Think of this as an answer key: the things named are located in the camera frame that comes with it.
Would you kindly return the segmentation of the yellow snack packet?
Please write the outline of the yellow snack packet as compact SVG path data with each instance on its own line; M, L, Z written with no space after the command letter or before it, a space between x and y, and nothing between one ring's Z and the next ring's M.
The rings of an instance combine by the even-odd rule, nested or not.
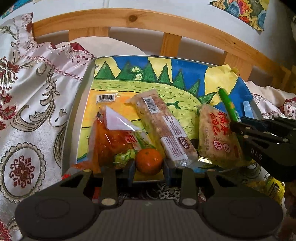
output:
M280 182L275 178L269 176L266 181L265 189L267 196L282 205L285 194L285 184L283 182Z

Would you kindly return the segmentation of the green sausage stick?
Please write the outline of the green sausage stick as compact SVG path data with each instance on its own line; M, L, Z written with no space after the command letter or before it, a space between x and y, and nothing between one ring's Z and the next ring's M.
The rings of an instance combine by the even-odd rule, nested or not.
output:
M219 87L218 88L218 95L225 106L225 109L227 111L227 114L229 115L230 120L236 121L236 122L241 122L239 113L237 112L237 110L234 106L234 103L230 99L228 92L224 88Z

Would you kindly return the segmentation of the nut bar clear wrapper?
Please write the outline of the nut bar clear wrapper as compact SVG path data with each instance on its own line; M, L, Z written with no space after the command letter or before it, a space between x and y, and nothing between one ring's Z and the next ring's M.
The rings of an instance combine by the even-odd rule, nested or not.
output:
M170 168L189 167L198 153L156 89L134 95L126 101L137 111L152 142L165 155Z

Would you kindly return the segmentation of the rice cracker snack bag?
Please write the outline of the rice cracker snack bag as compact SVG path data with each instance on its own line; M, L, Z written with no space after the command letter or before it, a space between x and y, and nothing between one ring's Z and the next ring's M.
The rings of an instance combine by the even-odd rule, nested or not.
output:
M199 110L199 155L223 169L245 167L250 164L242 153L236 133L230 129L227 113L209 104Z

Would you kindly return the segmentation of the small orange tangerine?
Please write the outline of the small orange tangerine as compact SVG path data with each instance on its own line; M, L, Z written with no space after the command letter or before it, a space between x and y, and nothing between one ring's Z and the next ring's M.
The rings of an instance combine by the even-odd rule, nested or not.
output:
M154 148L140 150L135 156L137 170L145 175L158 174L163 165L163 156Z

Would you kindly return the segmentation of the orange-red snack bag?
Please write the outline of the orange-red snack bag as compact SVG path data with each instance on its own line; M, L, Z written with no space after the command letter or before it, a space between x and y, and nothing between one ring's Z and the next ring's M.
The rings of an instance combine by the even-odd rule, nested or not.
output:
M101 173L103 166L113 166L116 154L124 153L132 147L127 143L126 137L140 131L138 126L106 106L92 125L85 159L72 167L77 170L90 169L95 174Z

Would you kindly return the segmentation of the white green seaweed snack bag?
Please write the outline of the white green seaweed snack bag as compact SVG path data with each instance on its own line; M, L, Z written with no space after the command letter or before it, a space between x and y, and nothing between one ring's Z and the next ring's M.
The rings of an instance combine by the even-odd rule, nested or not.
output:
M116 154L113 158L113 165L115 168L120 169L126 166L129 160L135 159L137 153L146 148L154 148L151 140L147 136L141 136L138 133L135 135L128 135L126 137L128 144L131 144L132 147L128 148L126 152Z

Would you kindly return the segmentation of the dark dried snack clear packet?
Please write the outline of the dark dried snack clear packet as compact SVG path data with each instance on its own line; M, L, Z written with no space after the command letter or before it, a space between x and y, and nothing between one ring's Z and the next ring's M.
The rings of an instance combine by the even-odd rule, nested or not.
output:
M103 109L119 100L119 92L105 93L96 95L97 117L100 117Z

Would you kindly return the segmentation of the floral satin bedspread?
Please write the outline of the floral satin bedspread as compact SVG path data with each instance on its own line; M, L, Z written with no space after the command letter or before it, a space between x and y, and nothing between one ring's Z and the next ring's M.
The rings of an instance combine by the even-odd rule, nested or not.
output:
M295 204L283 211L266 195L271 175L262 166L252 159L223 169L199 155L198 107L227 113L219 87L240 119L266 119L243 107L256 108L255 97L233 68L160 56L96 58L77 43L39 44L32 18L23 14L1 25L1 240L287 240L295 233L286 224ZM198 153L188 168L205 173L207 201L179 206L180 190L166 184L162 169L145 175L135 167L118 205L100 206L101 179L72 167L88 153L96 95L119 92L108 107L150 139L126 101L152 89Z

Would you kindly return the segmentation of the white pillow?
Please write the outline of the white pillow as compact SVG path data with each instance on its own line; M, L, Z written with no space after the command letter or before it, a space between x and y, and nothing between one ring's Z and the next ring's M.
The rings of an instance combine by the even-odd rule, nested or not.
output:
M94 57L145 55L138 47L110 37L80 37L70 42L61 42L56 47L72 43L79 44L83 49L93 54Z

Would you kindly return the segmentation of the wooden bed rail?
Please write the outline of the wooden bed rail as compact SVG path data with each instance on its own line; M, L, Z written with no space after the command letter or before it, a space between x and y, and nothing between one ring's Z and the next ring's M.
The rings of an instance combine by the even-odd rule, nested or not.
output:
M182 37L209 44L224 50L223 63L238 69L243 80L248 80L252 68L256 66L272 76L272 87L295 92L295 68L288 70L236 37L181 16L143 9L89 9L34 22L32 30L36 38L68 31L71 41L79 37L107 37L111 27L162 32L161 56L177 56Z

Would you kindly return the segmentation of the landscape wall drawing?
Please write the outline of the landscape wall drawing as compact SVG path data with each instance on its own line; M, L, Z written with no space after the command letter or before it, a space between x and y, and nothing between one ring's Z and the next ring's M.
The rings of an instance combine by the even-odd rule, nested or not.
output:
M269 0L218 0L211 1L210 5L226 11L255 30L264 30Z

